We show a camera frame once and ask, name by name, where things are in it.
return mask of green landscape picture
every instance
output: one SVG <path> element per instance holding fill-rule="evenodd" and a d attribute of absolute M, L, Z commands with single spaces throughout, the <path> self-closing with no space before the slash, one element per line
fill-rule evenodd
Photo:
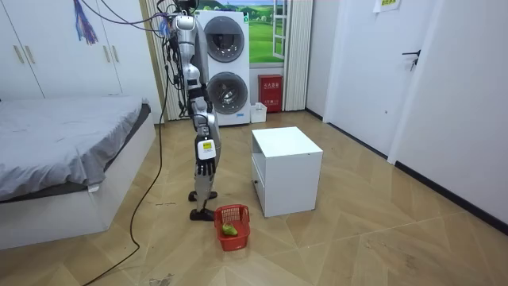
<path fill-rule="evenodd" d="M 249 53 L 251 63 L 278 63 L 283 60 L 273 56 L 273 1 L 272 0 L 201 0 L 198 10 L 231 10 L 248 14 Z M 277 34 L 283 34 L 283 23 L 278 20 Z M 277 41 L 276 51 L 282 54 L 282 41 Z"/>

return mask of white box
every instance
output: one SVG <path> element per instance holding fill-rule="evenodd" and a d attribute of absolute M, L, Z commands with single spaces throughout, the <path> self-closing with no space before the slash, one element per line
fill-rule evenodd
<path fill-rule="evenodd" d="M 256 103 L 251 106 L 251 123 L 267 121 L 267 107 L 263 103 Z"/>
<path fill-rule="evenodd" d="M 297 127 L 252 131 L 252 182 L 265 217 L 316 207 L 322 157 Z"/>

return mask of gray bedsheet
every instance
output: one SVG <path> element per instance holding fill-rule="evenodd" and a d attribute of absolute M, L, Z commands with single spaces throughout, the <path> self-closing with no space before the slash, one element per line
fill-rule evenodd
<path fill-rule="evenodd" d="M 129 96 L 0 102 L 0 200 L 65 182 L 101 183 L 141 103 Z"/>

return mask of round window of washer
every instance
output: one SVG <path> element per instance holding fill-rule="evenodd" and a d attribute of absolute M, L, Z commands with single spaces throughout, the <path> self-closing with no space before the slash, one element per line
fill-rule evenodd
<path fill-rule="evenodd" d="M 218 113 L 234 114 L 247 102 L 247 85 L 231 72 L 216 74 L 208 82 L 207 90 Z"/>
<path fill-rule="evenodd" d="M 230 17 L 215 17 L 206 24 L 208 54 L 221 63 L 238 58 L 244 49 L 244 32 Z"/>

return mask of white cabinet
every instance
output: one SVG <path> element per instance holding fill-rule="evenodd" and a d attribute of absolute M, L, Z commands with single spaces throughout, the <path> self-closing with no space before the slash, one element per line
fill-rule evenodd
<path fill-rule="evenodd" d="M 322 157 L 297 127 L 252 131 L 252 182 L 265 217 L 315 208 Z"/>
<path fill-rule="evenodd" d="M 2 1 L 46 98 L 121 92 L 97 15 L 83 6 L 98 38 L 97 44 L 88 45 L 78 40 L 73 1 Z"/>
<path fill-rule="evenodd" d="M 102 2 L 87 3 L 102 16 L 119 20 Z M 143 18 L 138 0 L 107 3 L 129 21 Z M 0 4 L 0 99 L 123 93 L 147 99 L 154 121 L 159 121 L 162 110 L 145 31 L 103 21 L 83 4 L 98 38 L 88 45 L 79 40 L 72 0 Z"/>
<path fill-rule="evenodd" d="M 42 99 L 43 95 L 3 6 L 0 6 L 0 99 Z"/>
<path fill-rule="evenodd" d="M 102 2 L 97 1 L 97 3 L 102 16 L 121 21 Z M 143 18 L 139 0 L 107 0 L 106 3 L 127 21 L 139 21 Z M 122 92 L 147 99 L 150 102 L 154 120 L 159 122 L 162 110 L 146 32 L 131 25 L 119 25 L 107 20 L 102 20 L 102 24 L 108 36 Z"/>

